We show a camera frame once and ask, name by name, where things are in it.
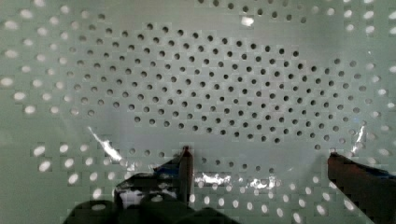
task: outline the hole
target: hole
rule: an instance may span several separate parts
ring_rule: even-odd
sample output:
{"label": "hole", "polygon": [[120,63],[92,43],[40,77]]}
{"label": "hole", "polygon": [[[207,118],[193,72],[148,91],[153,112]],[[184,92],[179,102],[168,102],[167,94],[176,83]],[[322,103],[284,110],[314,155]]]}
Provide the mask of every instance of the hole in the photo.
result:
{"label": "hole", "polygon": [[277,215],[278,215],[279,217],[283,217],[283,211],[282,211],[282,209],[277,208],[277,209],[276,209],[276,213],[277,213]]}
{"label": "hole", "polygon": [[76,184],[76,182],[78,181],[78,174],[72,174],[69,176],[68,182],[71,185]]}

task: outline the colander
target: colander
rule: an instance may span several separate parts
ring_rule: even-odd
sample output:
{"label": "colander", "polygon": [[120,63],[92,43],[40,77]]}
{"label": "colander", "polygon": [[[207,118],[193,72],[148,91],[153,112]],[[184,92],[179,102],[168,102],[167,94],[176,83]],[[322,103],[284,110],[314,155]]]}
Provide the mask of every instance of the colander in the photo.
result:
{"label": "colander", "polygon": [[183,146],[190,206],[241,223],[371,223],[329,181],[332,151],[396,174],[396,1],[3,0],[0,15],[1,223],[62,223]]}

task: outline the white colander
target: white colander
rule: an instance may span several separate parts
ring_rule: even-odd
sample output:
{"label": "white colander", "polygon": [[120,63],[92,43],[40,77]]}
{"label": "white colander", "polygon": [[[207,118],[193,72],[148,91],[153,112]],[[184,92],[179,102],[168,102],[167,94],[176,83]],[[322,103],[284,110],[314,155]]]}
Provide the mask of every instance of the white colander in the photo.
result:
{"label": "white colander", "polygon": [[396,1],[2,0],[0,36],[1,223],[185,145],[191,207],[241,223],[371,223],[332,150],[396,172]]}

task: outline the dark object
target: dark object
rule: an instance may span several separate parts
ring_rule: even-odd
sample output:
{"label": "dark object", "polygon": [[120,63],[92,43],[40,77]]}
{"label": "dark object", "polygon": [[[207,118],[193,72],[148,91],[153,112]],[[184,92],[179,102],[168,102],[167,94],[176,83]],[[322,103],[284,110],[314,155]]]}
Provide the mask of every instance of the dark object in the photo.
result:
{"label": "dark object", "polygon": [[374,223],[396,223],[396,177],[337,153],[328,159],[329,179]]}
{"label": "dark object", "polygon": [[114,223],[116,207],[110,201],[89,201],[77,205],[64,224]]}
{"label": "dark object", "polygon": [[189,208],[191,181],[192,155],[183,147],[153,174],[137,174],[118,184],[115,203],[80,204],[64,224],[237,224],[212,208]]}
{"label": "dark object", "polygon": [[212,209],[195,212],[169,195],[149,195],[141,203],[141,216],[147,223],[162,224],[237,224],[236,221]]}
{"label": "dark object", "polygon": [[150,193],[166,193],[188,203],[192,181],[192,155],[189,147],[173,160],[154,168],[153,174],[137,174],[121,182],[114,191],[119,208],[138,205]]}

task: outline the perforated panel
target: perforated panel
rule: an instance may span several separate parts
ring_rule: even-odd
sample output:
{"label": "perforated panel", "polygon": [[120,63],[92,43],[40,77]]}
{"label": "perforated panel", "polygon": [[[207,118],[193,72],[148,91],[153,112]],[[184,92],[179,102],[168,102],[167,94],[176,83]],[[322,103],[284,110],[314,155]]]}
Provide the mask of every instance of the perforated panel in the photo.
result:
{"label": "perforated panel", "polygon": [[329,182],[331,150],[396,172],[393,1],[24,0],[0,13],[2,222],[62,222],[185,145],[191,206],[242,223],[370,223]]}

